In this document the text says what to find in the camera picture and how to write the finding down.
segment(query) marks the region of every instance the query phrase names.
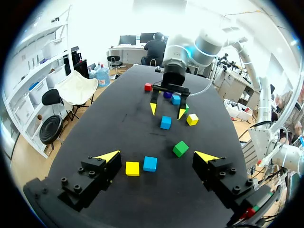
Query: table surface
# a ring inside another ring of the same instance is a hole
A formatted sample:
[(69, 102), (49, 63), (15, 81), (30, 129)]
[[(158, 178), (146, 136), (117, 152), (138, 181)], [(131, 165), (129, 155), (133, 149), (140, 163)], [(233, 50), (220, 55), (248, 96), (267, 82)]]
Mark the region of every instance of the table surface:
[[(48, 175), (60, 183), (88, 155), (121, 151), (122, 168), (107, 191), (101, 191), (80, 213), (114, 227), (225, 227), (233, 212), (214, 192), (208, 192), (192, 168), (194, 151), (227, 156), (246, 175), (237, 133), (216, 90), (189, 97), (189, 114), (199, 121), (188, 126), (186, 116), (176, 120), (178, 106), (158, 99), (156, 115), (150, 109), (150, 92), (144, 84), (162, 79), (151, 66), (133, 66), (115, 80), (88, 108), (61, 146)], [(187, 74), (184, 86), (195, 93), (208, 80)], [(171, 116), (170, 130), (160, 128), (161, 117)], [(183, 140), (188, 151), (172, 152)], [(143, 171), (145, 156), (157, 157), (156, 172)], [(139, 162), (140, 177), (125, 175), (125, 163)]]

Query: blue cube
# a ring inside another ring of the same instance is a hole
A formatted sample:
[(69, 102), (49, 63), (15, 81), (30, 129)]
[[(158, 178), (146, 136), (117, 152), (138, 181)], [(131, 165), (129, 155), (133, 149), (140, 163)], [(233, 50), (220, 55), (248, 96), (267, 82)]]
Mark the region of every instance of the blue cube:
[(172, 101), (172, 104), (174, 104), (174, 105), (181, 104), (180, 96), (177, 96), (177, 95), (173, 95), (171, 101)]
[(171, 98), (171, 97), (172, 97), (172, 93), (163, 92), (163, 97), (164, 97), (164, 98)]
[(161, 119), (161, 128), (169, 130), (170, 126), (171, 126), (171, 117), (163, 115)]
[(143, 162), (143, 170), (148, 172), (156, 171), (157, 158), (145, 156)]

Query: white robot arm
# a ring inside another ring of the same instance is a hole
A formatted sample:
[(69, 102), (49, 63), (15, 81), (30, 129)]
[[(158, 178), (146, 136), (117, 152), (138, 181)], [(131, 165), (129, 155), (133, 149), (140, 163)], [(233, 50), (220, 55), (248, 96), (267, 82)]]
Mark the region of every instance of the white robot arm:
[[(301, 170), (304, 170), (303, 153), (297, 147), (282, 145), (278, 142), (278, 132), (283, 127), (297, 101), (302, 88), (304, 74), (299, 74), (298, 87), (293, 92), (284, 113), (275, 124), (271, 125), (270, 83), (267, 77), (257, 76), (250, 55), (243, 45), (246, 41), (247, 38), (236, 27), (202, 29), (195, 40), (181, 34), (169, 37), (163, 59), (164, 78), (169, 74), (170, 78), (174, 74), (183, 74), (185, 76), (184, 72), (189, 59), (198, 66), (207, 67), (223, 47), (232, 45), (246, 65), (254, 89), (260, 91), (257, 123), (261, 123), (261, 125), (248, 130), (251, 140), (242, 148), (246, 166), (248, 168), (252, 167), (252, 165), (261, 160), (260, 166), (266, 166), (272, 162), (272, 164), (278, 164), (300, 173)], [(196, 94), (201, 94), (208, 87)]]

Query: wooden floor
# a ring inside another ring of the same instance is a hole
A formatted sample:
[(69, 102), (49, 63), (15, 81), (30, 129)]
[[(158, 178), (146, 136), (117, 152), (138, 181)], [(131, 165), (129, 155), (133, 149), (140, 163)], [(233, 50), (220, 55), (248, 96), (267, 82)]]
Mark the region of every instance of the wooden floor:
[[(122, 73), (127, 68), (119, 69), (119, 73)], [(95, 95), (94, 100), (106, 89), (98, 87)], [(80, 118), (82, 114), (86, 111), (86, 108), (80, 108), (77, 111), (77, 116)], [(67, 135), (70, 133), (70, 131), (73, 129), (75, 124), (77, 124), (78, 119), (74, 119), (73, 121), (70, 121), (69, 118), (66, 118), (68, 121), (68, 125), (63, 130), (60, 138), (64, 140)], [(251, 125), (254, 124), (253, 120), (249, 120), (248, 122), (241, 122), (241, 120), (237, 119), (237, 121), (234, 121), (234, 127), (236, 129), (236, 132), (238, 136), (240, 136), (244, 131), (246, 131)], [(246, 133), (240, 140), (242, 141), (248, 141), (250, 139), (249, 133)], [(11, 160), (11, 171), (12, 176), (16, 181), (17, 187), (22, 189), (22, 186), (30, 181), (33, 178), (38, 177), (40, 180), (44, 179), (48, 176), (48, 172), (50, 170), (50, 167), (52, 165), (52, 162), (54, 158), (56, 157), (58, 150), (60, 149), (60, 143), (58, 141), (54, 142), (55, 149), (51, 151), (51, 148), (48, 148), (46, 153), (50, 153), (50, 156), (45, 159), (42, 157), (39, 153), (37, 153), (28, 143), (27, 141), (20, 135), (15, 150), (13, 152), (12, 160)], [(257, 175), (259, 179), (263, 178), (263, 174)], [(275, 203), (270, 210), (266, 213), (266, 215), (274, 215), (279, 207), (282, 207), (284, 204), (284, 197), (282, 197), (282, 200)]]

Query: water bottle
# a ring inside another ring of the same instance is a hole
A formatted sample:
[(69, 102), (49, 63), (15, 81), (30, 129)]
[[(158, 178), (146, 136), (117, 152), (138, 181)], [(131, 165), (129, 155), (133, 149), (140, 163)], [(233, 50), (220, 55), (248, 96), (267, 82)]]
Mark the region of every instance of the water bottle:
[(96, 72), (96, 78), (98, 80), (99, 87), (105, 87), (110, 84), (110, 71), (108, 68), (104, 68), (102, 64)]
[(100, 68), (100, 62), (98, 62), (98, 65), (95, 66), (94, 70), (97, 71)]
[(90, 79), (96, 78), (96, 71), (95, 71), (95, 70), (92, 70), (91, 67), (89, 67), (89, 78), (90, 78)]

